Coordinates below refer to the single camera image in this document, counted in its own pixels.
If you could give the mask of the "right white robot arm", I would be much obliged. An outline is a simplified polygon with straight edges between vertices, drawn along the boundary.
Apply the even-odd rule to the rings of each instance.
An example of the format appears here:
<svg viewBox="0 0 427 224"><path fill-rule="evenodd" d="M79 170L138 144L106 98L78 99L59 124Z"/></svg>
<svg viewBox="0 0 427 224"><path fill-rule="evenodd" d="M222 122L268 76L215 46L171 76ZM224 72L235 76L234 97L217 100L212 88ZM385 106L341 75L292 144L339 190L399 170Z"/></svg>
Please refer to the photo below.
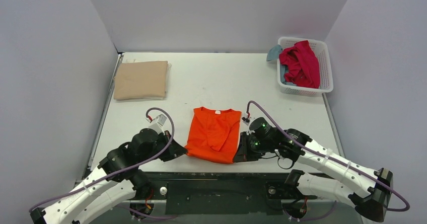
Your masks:
<svg viewBox="0 0 427 224"><path fill-rule="evenodd" d="M290 198L324 197L353 207L358 214L383 222L391 199L393 173L385 168L374 170L355 164L325 148L308 135L296 130L279 130L263 117L243 117L248 130L241 133L235 162L257 161L266 153L280 159L310 166L327 177L318 177L289 167L284 183Z"/></svg>

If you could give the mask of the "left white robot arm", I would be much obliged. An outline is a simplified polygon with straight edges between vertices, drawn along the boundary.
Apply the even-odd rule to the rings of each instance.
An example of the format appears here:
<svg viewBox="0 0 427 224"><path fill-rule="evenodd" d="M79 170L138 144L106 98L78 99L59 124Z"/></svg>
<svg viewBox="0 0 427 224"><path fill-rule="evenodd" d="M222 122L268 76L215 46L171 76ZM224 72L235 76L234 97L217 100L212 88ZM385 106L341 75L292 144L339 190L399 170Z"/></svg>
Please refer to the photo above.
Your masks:
<svg viewBox="0 0 427 224"><path fill-rule="evenodd" d="M169 131L144 128L129 142L111 150L68 196L30 212L33 223L83 223L122 201L150 197L154 190L139 169L142 162L171 161L187 154Z"/></svg>

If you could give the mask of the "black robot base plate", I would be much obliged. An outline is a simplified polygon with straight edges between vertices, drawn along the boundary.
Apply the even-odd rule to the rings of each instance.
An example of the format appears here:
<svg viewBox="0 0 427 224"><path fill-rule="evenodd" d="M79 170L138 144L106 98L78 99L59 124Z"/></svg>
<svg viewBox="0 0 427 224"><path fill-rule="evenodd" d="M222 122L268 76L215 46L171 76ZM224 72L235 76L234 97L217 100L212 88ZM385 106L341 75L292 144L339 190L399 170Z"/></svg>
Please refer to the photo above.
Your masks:
<svg viewBox="0 0 427 224"><path fill-rule="evenodd" d="M289 207L306 208L303 196L288 173L186 173L148 172L151 189L122 205L138 211L137 217L186 214L280 215Z"/></svg>

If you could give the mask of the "orange t shirt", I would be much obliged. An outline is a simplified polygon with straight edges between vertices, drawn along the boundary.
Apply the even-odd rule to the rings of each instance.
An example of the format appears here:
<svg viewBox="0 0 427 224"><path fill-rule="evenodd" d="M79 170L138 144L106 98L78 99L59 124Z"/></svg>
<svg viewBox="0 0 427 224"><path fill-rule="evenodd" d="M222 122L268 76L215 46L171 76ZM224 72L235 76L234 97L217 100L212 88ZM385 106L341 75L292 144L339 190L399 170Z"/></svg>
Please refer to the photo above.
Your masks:
<svg viewBox="0 0 427 224"><path fill-rule="evenodd" d="M242 112L193 109L188 140L185 148L190 157L219 164L232 164L238 149Z"/></svg>

